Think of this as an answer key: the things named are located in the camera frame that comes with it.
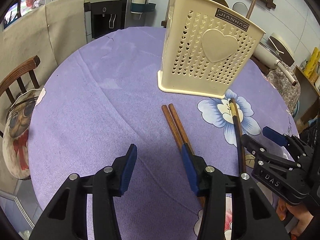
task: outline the basket base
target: basket base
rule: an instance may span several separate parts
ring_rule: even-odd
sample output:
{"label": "basket base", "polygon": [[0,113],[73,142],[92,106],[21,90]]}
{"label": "basket base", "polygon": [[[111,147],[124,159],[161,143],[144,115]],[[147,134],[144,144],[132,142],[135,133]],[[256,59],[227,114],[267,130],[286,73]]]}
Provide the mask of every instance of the basket base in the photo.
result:
{"label": "basket base", "polygon": [[178,93],[178,94],[186,94],[186,95],[193,95],[193,96],[202,96],[202,97],[209,97],[209,98],[219,98],[223,99],[223,96],[214,95],[214,94],[208,94],[208,93],[201,93],[201,92],[195,92],[195,91],[187,91],[187,90],[179,90],[179,89],[171,89],[171,88],[165,88],[161,85],[162,81],[162,71],[158,71],[158,87],[163,92],[169,92],[169,93]]}

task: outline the jianhao label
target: jianhao label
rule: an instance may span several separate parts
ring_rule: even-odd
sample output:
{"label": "jianhao label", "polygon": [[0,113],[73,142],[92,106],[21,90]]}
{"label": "jianhao label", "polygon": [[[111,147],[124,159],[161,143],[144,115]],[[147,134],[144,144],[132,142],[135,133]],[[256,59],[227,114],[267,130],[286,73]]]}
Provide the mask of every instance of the jianhao label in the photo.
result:
{"label": "jianhao label", "polygon": [[240,29],[242,29],[244,31],[247,31],[250,26],[250,24],[244,22],[243,20],[239,19],[238,17],[233,16],[232,14],[230,14],[224,10],[221,10],[219,8],[217,9],[215,16],[222,19],[222,20],[225,20],[229,23],[232,23],[233,25],[239,27]]}

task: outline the wooden chair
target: wooden chair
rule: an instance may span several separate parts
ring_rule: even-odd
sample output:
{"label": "wooden chair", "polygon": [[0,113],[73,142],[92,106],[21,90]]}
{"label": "wooden chair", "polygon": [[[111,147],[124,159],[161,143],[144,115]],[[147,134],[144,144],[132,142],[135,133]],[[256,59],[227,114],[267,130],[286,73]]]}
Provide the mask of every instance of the wooden chair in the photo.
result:
{"label": "wooden chair", "polygon": [[4,80],[0,83],[0,96],[6,92],[8,98],[12,104],[16,101],[10,91],[9,86],[17,81],[22,93],[26,93],[27,90],[22,82],[21,76],[29,72],[31,81],[33,83],[34,88],[38,89],[40,86],[36,79],[35,72],[33,71],[40,64],[40,59],[38,56],[31,57],[27,59],[25,62],[21,63],[14,70],[12,70],[9,75],[7,75]]}

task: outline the pan handle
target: pan handle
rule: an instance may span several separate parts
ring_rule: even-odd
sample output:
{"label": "pan handle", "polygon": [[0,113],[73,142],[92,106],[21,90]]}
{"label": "pan handle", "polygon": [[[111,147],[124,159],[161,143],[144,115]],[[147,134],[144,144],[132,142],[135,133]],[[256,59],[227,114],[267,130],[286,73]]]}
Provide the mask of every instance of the pan handle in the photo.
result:
{"label": "pan handle", "polygon": [[290,74],[289,71],[287,71],[287,69],[284,67],[284,65],[282,65],[282,62],[280,60],[277,60],[277,66],[279,67],[279,69],[284,73],[284,75],[289,79],[290,83],[295,86],[297,84],[297,82],[295,81],[295,79],[293,78],[293,76]]}

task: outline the human hand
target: human hand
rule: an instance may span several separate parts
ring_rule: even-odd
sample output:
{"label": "human hand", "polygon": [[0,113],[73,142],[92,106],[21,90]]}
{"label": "human hand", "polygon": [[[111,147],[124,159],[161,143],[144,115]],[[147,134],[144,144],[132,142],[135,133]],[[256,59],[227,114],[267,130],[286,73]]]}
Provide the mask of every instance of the human hand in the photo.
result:
{"label": "human hand", "polygon": [[297,219],[299,219],[298,224],[291,230],[291,234],[298,237],[307,228],[307,226],[313,219],[313,216],[310,214],[310,212],[304,204],[291,206],[288,203],[286,203],[282,198],[279,198],[276,213],[278,214],[281,221],[285,219],[287,210]]}

